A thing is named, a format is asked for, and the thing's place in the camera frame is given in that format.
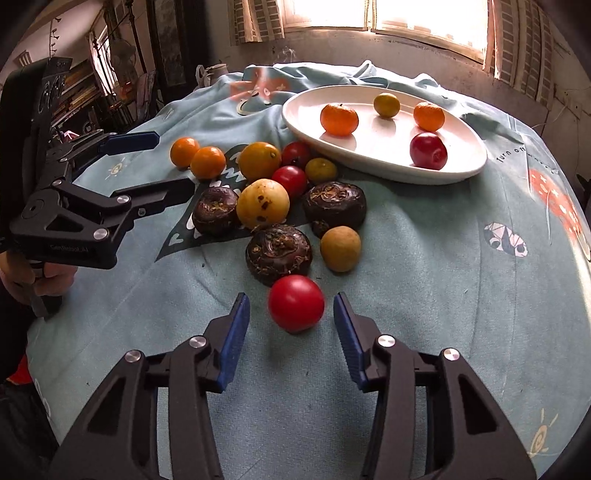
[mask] cable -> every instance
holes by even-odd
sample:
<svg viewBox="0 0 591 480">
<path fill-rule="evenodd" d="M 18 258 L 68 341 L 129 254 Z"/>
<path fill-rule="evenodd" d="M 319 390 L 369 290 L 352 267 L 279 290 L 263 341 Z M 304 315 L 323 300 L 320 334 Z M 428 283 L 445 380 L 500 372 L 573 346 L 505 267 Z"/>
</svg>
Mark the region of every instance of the cable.
<svg viewBox="0 0 591 480">
<path fill-rule="evenodd" d="M 562 107 L 562 110 L 560 111 L 560 113 L 557 115 L 557 117 L 556 117 L 554 120 L 552 120 L 552 121 L 550 121 L 550 122 L 545 122 L 545 123 L 543 123 L 543 124 L 537 124 L 537 125 L 534 125 L 534 126 L 532 127 L 532 129 L 534 129 L 534 128 L 536 128 L 536 127 L 541 127 L 542 125 L 550 125 L 550 124 L 553 124 L 554 122 L 556 122 L 556 120 L 558 120 L 558 119 L 560 118 L 560 115 L 562 115 L 562 114 L 564 113 L 564 111 L 565 111 L 565 110 L 566 110 L 566 105 L 563 105 L 563 107 Z"/>
<path fill-rule="evenodd" d="M 587 88 L 567 88 L 564 91 L 565 92 L 584 92 L 585 90 L 589 90 L 591 88 L 591 85 L 589 85 Z"/>
<path fill-rule="evenodd" d="M 574 172 L 577 173 L 579 171 L 579 161 L 581 160 L 581 145 L 579 144 L 579 127 L 581 126 L 581 123 L 577 121 L 577 164 L 574 167 Z"/>
</svg>

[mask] bookshelf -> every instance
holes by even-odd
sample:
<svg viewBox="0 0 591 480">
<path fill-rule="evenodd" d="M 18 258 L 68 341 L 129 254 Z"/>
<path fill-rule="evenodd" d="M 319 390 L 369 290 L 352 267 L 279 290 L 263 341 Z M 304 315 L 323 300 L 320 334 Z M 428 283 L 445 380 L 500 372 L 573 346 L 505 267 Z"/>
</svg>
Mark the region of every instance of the bookshelf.
<svg viewBox="0 0 591 480">
<path fill-rule="evenodd" d="M 64 86 L 60 102 L 53 113 L 52 127 L 59 127 L 102 96 L 90 60 L 74 66 L 66 75 Z"/>
</svg>

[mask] blue gripper pad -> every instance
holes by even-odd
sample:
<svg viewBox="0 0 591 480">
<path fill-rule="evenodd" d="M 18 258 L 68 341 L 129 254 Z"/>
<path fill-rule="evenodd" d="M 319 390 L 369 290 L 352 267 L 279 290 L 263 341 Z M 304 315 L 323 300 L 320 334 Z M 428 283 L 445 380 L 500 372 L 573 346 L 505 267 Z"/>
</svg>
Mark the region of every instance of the blue gripper pad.
<svg viewBox="0 0 591 480">
<path fill-rule="evenodd" d="M 220 352 L 220 373 L 216 381 L 220 392 L 223 392 L 228 384 L 234 380 L 244 337 L 251 320 L 251 301 L 248 296 L 243 295 L 242 298 L 236 300 L 230 315 L 233 316 L 233 320 Z"/>
<path fill-rule="evenodd" d="M 100 146 L 104 155 L 118 155 L 140 150 L 152 150 L 160 143 L 160 135 L 156 132 L 137 132 L 134 134 L 112 135 Z"/>
<path fill-rule="evenodd" d="M 333 302 L 333 315 L 335 326 L 339 332 L 340 345 L 345 354 L 349 375 L 360 390 L 363 390 L 368 383 L 367 375 L 363 368 L 363 350 L 355 333 L 355 328 L 347 312 L 347 308 L 340 295 L 335 295 Z"/>
</svg>

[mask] shelf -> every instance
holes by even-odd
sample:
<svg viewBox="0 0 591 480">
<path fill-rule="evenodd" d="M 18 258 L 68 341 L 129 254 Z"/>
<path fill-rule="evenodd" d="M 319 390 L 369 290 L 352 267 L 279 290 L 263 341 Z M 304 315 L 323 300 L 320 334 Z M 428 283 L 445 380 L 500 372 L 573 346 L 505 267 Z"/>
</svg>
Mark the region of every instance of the shelf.
<svg viewBox="0 0 591 480">
<path fill-rule="evenodd" d="M 61 96 L 64 96 L 65 94 L 67 94 L 70 90 L 72 90 L 74 87 L 77 87 L 78 85 L 80 85 L 82 82 L 84 82 L 86 79 L 89 79 L 90 77 L 94 76 L 94 72 L 90 72 L 88 75 L 86 75 L 85 77 L 82 77 L 80 80 L 78 80 L 76 83 L 74 83 L 73 85 L 70 85 L 66 90 L 63 91 L 63 93 L 61 94 Z"/>
<path fill-rule="evenodd" d="M 82 110 L 85 106 L 89 105 L 90 103 L 92 103 L 94 100 L 96 100 L 98 97 L 100 97 L 100 92 L 96 92 L 92 97 L 90 97 L 87 101 L 85 101 L 84 103 L 82 103 L 81 105 L 77 106 L 76 108 L 74 108 L 73 110 L 70 110 L 68 112 L 66 112 L 64 115 L 61 116 L 61 118 L 59 118 L 58 120 L 56 120 L 55 122 L 51 123 L 51 127 L 55 127 L 56 125 L 62 124 L 63 122 L 66 122 L 67 120 L 69 120 L 70 118 L 72 118 L 75 114 L 77 114 L 80 110 Z"/>
</svg>

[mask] human hand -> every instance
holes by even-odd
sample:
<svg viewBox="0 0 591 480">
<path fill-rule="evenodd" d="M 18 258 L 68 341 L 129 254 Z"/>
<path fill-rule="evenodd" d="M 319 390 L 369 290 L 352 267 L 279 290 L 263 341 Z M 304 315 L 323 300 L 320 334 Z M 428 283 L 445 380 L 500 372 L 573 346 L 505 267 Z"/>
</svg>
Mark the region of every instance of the human hand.
<svg viewBox="0 0 591 480">
<path fill-rule="evenodd" d="M 60 296 L 66 293 L 74 283 L 78 267 L 46 263 L 43 268 L 44 278 L 35 279 L 35 273 L 27 259 L 19 252 L 8 251 L 0 254 L 0 278 L 9 294 L 18 302 L 29 304 L 22 284 L 33 285 L 38 296 Z"/>
</svg>

